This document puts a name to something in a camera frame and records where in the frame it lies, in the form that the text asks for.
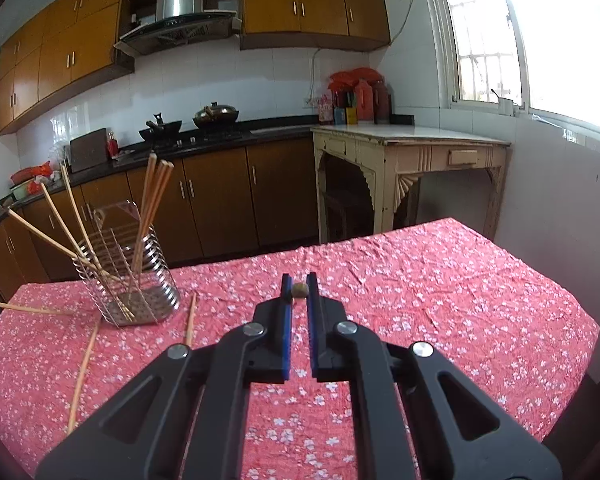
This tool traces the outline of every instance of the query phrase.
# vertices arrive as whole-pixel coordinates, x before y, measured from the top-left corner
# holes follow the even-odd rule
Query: window frame
[[[520,85],[522,106],[514,104],[515,117],[532,118],[539,116],[549,122],[559,122],[564,128],[600,141],[600,126],[587,123],[573,117],[531,107],[528,65],[526,63],[525,43],[511,0],[505,0],[509,18],[516,40],[518,63],[520,66]],[[431,14],[431,23],[438,59],[438,79],[440,86],[440,107],[498,113],[498,104],[484,101],[464,100],[460,98],[460,68],[456,37],[454,33],[448,0],[427,0]]]

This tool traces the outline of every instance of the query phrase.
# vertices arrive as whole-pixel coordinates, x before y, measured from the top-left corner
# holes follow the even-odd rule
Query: small nut
[[[294,283],[291,287],[291,296],[296,300],[304,300],[309,295],[309,285],[304,282]]]

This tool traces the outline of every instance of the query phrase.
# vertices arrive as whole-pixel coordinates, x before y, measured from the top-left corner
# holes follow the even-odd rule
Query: gas stove
[[[228,140],[243,139],[250,135],[251,132],[249,130],[238,130],[236,128],[191,130],[190,132],[180,134],[180,138],[178,139],[167,139],[163,142],[154,142],[153,144],[142,142],[136,149],[128,153],[123,152],[122,156],[118,158],[118,163],[122,164],[143,160],[151,152],[155,152],[158,157],[164,158],[199,146],[213,146],[215,144],[222,144]]]

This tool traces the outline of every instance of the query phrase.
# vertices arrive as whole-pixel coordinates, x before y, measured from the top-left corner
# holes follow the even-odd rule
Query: table
[[[507,172],[510,142],[424,126],[354,124],[313,126],[318,230],[327,241],[324,155],[356,165],[363,173],[374,210],[374,233],[391,231],[402,200],[415,224],[420,178],[431,171],[485,169],[492,189],[482,234],[493,240]]]
[[[283,272],[315,271],[323,295],[389,342],[428,340],[533,436],[576,391],[598,326],[574,297],[455,220],[285,253],[173,271],[181,307],[158,325],[100,329],[78,422],[160,352],[182,342],[198,294],[194,344],[218,341],[279,293]],[[13,298],[73,316],[0,316],[0,438],[33,472],[65,435],[75,380],[98,316],[81,283],[25,285]],[[304,301],[294,305],[291,378],[252,388],[243,478],[354,479],[348,387],[310,377]]]

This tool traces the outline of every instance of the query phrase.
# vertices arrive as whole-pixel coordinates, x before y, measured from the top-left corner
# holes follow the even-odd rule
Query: pink floral tablecloth
[[[598,326],[574,297],[471,229],[445,219],[414,228],[173,271],[182,293],[165,322],[103,326],[78,421],[160,352],[182,342],[198,294],[194,347],[218,341],[278,294],[282,274],[315,271],[321,293],[386,341],[428,340],[541,440],[583,377]],[[65,436],[97,311],[81,283],[23,286],[13,303],[74,316],[0,316],[0,438],[33,473]],[[355,479],[349,389],[311,378],[304,301],[294,305],[291,378],[252,388],[242,476]]]

